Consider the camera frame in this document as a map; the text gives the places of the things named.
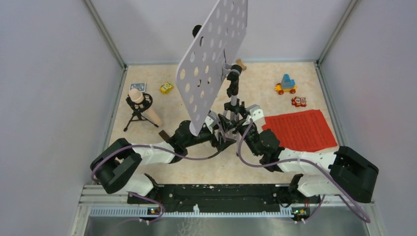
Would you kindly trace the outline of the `silver music stand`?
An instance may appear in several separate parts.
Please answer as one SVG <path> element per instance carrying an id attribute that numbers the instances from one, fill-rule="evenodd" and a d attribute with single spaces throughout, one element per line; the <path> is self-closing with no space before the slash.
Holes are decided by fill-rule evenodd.
<path id="1" fill-rule="evenodd" d="M 246 36 L 248 1 L 219 0 L 180 61 L 176 87 L 197 136 Z"/>

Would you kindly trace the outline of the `red sheet music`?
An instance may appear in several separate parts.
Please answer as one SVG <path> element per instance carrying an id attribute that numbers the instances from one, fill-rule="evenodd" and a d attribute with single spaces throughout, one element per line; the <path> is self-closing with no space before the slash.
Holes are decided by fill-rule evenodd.
<path id="1" fill-rule="evenodd" d="M 321 110 L 307 110 L 265 118 L 264 130 L 271 130 L 280 146 L 296 151 L 316 152 L 337 146 Z"/>

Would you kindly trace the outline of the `toy microphone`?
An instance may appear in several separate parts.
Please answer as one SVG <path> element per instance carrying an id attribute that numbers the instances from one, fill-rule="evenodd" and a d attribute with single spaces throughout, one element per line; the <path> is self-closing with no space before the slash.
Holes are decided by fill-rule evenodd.
<path id="1" fill-rule="evenodd" d="M 153 109 L 153 97 L 145 92 L 139 91 L 137 88 L 132 88 L 128 92 L 126 103 L 132 110 L 132 115 L 126 127 L 123 129 L 126 132 L 132 122 L 148 121 L 155 127 L 162 125 L 162 119 Z"/>

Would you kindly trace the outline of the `black microphone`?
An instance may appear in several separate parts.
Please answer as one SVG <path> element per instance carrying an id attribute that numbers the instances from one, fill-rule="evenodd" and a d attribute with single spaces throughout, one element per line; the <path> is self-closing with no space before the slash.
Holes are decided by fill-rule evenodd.
<path id="1" fill-rule="evenodd" d="M 202 25 L 196 25 L 193 30 L 192 30 L 192 35 L 195 38 L 197 36 L 197 34 L 199 33 L 200 29 L 201 29 Z"/>

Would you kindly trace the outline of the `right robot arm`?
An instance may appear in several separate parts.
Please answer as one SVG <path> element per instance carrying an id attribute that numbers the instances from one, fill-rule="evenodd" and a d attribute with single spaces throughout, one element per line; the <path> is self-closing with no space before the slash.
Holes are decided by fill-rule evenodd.
<path id="1" fill-rule="evenodd" d="M 218 115 L 226 131 L 239 133 L 237 156 L 246 144 L 254 156 L 259 156 L 258 168 L 270 172 L 294 172 L 288 189 L 289 198 L 301 203 L 316 195 L 342 195 L 349 200 L 370 203 L 379 168 L 351 147 L 340 146 L 334 152 L 296 151 L 282 147 L 270 130 L 258 132 L 253 119 L 230 120 Z"/>

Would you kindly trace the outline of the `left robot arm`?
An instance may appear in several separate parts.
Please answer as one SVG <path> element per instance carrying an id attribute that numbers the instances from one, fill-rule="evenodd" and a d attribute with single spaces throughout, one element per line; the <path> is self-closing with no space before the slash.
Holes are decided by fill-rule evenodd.
<path id="1" fill-rule="evenodd" d="M 154 202 L 158 195 L 157 184 L 150 175 L 138 173 L 138 167 L 190 160 L 187 148 L 205 142 L 216 148 L 214 154 L 206 157 L 212 159 L 236 143 L 227 138 L 223 128 L 215 123 L 204 124 L 197 136 L 189 130 L 190 124 L 190 120 L 182 121 L 173 136 L 157 144 L 139 145 L 125 138 L 117 139 L 91 163 L 92 180 L 108 194 L 133 192 L 139 194 L 145 203 Z"/>

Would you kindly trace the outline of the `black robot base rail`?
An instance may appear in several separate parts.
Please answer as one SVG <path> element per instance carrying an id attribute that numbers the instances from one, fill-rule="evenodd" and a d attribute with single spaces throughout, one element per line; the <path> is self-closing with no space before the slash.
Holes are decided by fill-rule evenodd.
<path id="1" fill-rule="evenodd" d="M 318 196 L 305 197 L 287 184 L 166 184 L 148 198 L 161 203 L 166 212 L 202 213 L 278 212 L 294 204 L 317 204 Z"/>

